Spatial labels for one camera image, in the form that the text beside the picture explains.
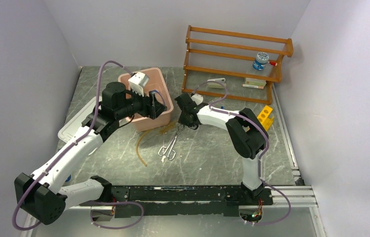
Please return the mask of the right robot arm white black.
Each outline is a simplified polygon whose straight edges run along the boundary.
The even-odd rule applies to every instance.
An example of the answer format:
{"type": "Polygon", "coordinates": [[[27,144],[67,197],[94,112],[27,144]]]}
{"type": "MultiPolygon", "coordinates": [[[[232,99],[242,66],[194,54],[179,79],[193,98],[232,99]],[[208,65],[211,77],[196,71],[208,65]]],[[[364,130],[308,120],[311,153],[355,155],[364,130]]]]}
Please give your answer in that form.
{"type": "Polygon", "coordinates": [[[181,110],[179,123],[196,130],[210,125],[228,132],[235,151],[243,158],[242,199],[255,204],[265,184],[261,180],[261,157],[269,147],[269,137],[252,110],[228,111],[196,102],[197,94],[183,93],[175,98],[181,110]]]}

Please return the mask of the blue safety glasses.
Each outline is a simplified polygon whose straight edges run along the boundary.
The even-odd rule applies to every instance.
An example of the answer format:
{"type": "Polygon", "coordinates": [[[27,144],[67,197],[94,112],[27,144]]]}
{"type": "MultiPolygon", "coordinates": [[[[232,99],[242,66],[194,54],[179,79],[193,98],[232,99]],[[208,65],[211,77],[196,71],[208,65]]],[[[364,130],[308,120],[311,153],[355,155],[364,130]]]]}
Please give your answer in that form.
{"type": "Polygon", "coordinates": [[[150,91],[150,93],[151,93],[151,94],[157,94],[157,95],[159,96],[160,100],[161,100],[161,103],[162,103],[164,106],[166,106],[166,102],[165,102],[165,100],[164,100],[164,98],[163,98],[162,94],[161,94],[158,90],[151,90],[151,91],[150,91]]]}

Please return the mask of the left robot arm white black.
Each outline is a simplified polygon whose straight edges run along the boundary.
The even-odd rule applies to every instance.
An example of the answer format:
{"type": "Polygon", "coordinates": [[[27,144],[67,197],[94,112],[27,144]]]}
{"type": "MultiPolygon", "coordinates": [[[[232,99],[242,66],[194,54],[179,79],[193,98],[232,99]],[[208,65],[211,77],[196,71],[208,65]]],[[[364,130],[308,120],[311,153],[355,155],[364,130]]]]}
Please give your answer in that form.
{"type": "Polygon", "coordinates": [[[156,119],[166,109],[164,99],[156,92],[144,92],[139,85],[126,87],[121,82],[107,84],[98,92],[92,113],[81,123],[74,137],[40,168],[15,178],[16,209],[26,211],[39,224],[49,225],[70,207],[85,202],[111,204],[112,185],[100,176],[70,186],[64,183],[79,162],[120,128],[122,119],[134,115],[156,119]]]}

